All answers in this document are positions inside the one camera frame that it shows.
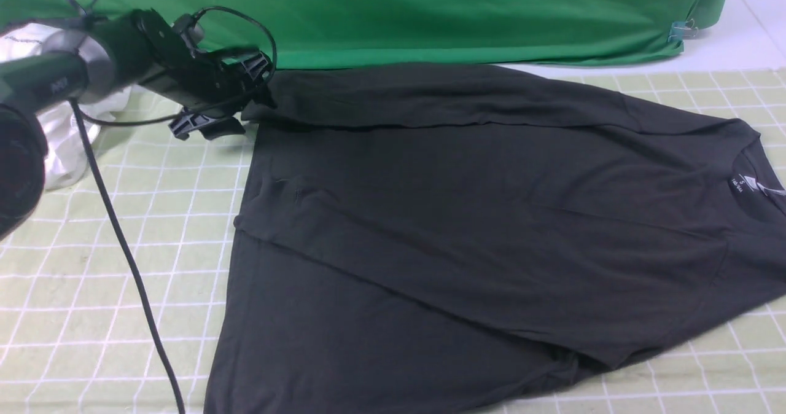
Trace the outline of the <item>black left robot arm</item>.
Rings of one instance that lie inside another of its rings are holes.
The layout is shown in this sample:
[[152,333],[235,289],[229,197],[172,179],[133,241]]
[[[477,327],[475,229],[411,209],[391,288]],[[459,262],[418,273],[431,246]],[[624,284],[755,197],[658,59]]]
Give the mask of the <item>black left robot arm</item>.
[[261,30],[270,53],[255,45],[200,49],[198,22],[209,11],[173,25],[154,9],[132,9],[115,19],[83,14],[57,18],[59,31],[39,55],[2,64],[2,237],[36,209],[45,181],[48,143],[37,115],[64,101],[89,105],[138,85],[182,107],[167,115],[169,130],[185,141],[243,135],[236,115],[251,103],[275,107],[269,81],[278,67],[277,42]]

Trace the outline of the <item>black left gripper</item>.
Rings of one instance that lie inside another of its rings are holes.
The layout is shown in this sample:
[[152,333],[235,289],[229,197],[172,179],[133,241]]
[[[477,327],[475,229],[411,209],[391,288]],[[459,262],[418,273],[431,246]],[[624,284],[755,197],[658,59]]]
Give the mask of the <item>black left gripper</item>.
[[[189,112],[199,112],[169,123],[176,139],[185,141],[197,132],[208,141],[244,135],[245,127],[232,115],[250,101],[277,108],[268,87],[276,66],[266,53],[255,52],[250,45],[200,50],[187,34],[175,31],[154,9],[138,11],[136,25],[152,57],[151,67],[138,85]],[[239,60],[225,63],[230,58]]]

